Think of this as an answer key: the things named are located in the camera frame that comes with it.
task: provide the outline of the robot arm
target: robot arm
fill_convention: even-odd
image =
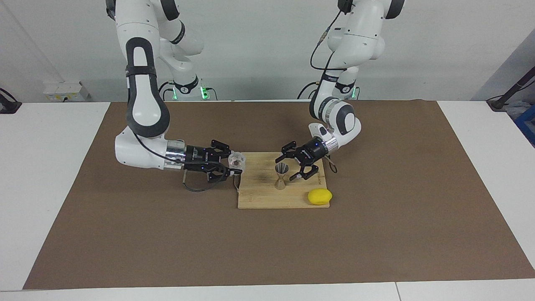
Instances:
[[[310,178],[318,171],[314,162],[329,157],[360,133],[361,122],[353,106],[334,97],[333,91],[337,86],[354,85],[358,66],[383,53],[385,43],[380,37],[383,21],[397,17],[403,4],[404,0],[339,0],[340,10],[349,13],[349,18],[345,28],[336,28],[329,36],[329,47],[334,52],[309,106],[311,116],[327,127],[312,123],[309,125],[312,140],[301,147],[292,141],[281,149],[282,156],[276,162],[295,158],[301,166],[300,172],[290,180]]]
[[[155,59],[161,57],[174,76],[195,79],[191,62],[179,62],[175,53],[193,55],[203,48],[202,41],[186,32],[178,19],[175,1],[106,0],[106,4],[127,60],[128,126],[116,137],[117,160],[139,168],[200,171],[207,174],[209,183],[240,174],[241,170],[220,162],[231,154],[226,144],[213,140],[210,148],[203,148],[164,138],[170,114],[159,96]]]

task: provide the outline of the wall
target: wall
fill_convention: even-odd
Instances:
[[[535,30],[520,44],[503,65],[485,83],[472,100],[487,100],[496,95],[503,95],[531,68],[535,66]],[[511,101],[535,101],[535,85],[517,92]]]
[[[126,99],[125,60],[104,0],[1,2],[63,79],[81,80],[97,101]],[[221,99],[295,98],[319,79],[308,59],[337,12],[335,0],[183,0],[180,8],[205,40],[192,60]],[[469,100],[533,30],[534,14],[533,0],[407,0],[398,18],[385,21],[383,56],[361,68],[361,98]],[[318,64],[327,56],[324,45]],[[50,78],[14,65],[27,78]],[[160,82],[168,80],[157,67]]]

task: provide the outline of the white junction box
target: white junction box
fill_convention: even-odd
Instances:
[[[80,82],[47,84],[43,94],[51,102],[90,101],[91,95]]]

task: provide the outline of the white table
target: white table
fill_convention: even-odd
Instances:
[[[439,104],[535,265],[535,149],[486,103]],[[535,280],[20,291],[108,106],[27,103],[0,116],[1,300],[535,300]]]

